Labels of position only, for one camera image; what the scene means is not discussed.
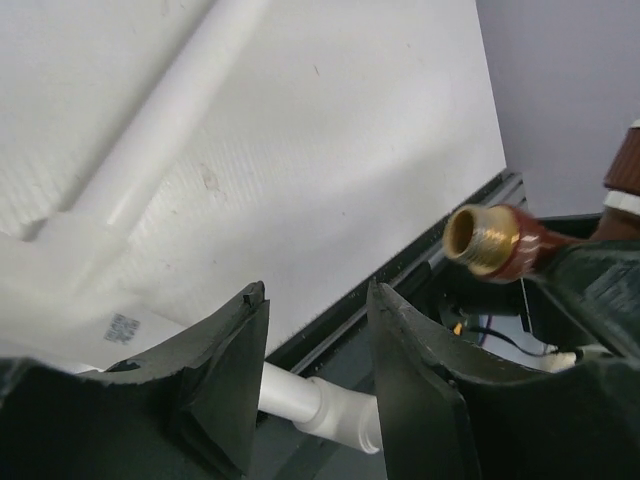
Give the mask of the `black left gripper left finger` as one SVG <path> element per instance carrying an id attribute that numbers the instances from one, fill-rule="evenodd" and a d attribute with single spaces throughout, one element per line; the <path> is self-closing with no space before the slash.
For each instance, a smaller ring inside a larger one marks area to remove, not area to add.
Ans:
<path id="1" fill-rule="evenodd" d="M 5 479 L 240 479 L 269 324 L 262 282 L 106 371 L 1 363 Z"/>

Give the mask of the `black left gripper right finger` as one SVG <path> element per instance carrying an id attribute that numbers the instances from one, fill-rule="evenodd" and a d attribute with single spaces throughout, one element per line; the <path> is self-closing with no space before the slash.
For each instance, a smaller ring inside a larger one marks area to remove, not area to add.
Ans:
<path id="1" fill-rule="evenodd" d="M 468 411 L 485 412 L 520 450 L 514 479 L 635 479 L 639 365 L 596 359 L 547 373 L 492 353 L 457 354 L 419 341 L 419 361 L 456 382 Z"/>

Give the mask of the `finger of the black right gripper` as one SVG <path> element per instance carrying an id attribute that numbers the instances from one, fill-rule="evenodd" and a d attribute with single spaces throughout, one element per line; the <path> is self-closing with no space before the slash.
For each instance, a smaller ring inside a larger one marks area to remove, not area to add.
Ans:
<path id="1" fill-rule="evenodd" d="M 598 342 L 639 356 L 639 242 L 607 240 L 560 248 L 524 276 L 530 331 L 564 348 Z"/>

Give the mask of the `brown water faucet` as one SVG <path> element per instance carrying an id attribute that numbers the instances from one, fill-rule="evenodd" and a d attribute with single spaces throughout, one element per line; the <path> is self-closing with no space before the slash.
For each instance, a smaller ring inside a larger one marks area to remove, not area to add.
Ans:
<path id="1" fill-rule="evenodd" d="M 639 123 L 629 127 L 604 180 L 607 194 L 595 241 L 639 238 Z M 443 234 L 445 256 L 477 277 L 511 282 L 531 276 L 557 252 L 580 244 L 576 237 L 545 228 L 525 211 L 506 204 L 467 204 L 449 218 Z"/>

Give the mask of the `white PVC pipe frame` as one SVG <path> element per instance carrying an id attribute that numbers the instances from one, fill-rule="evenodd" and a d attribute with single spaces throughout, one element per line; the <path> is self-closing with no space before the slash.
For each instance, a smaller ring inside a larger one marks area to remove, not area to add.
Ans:
<path id="1" fill-rule="evenodd" d="M 1 332 L 103 372 L 194 318 L 152 262 L 212 283 L 191 234 L 356 154 L 388 72 L 388 1 L 5 1 Z"/>

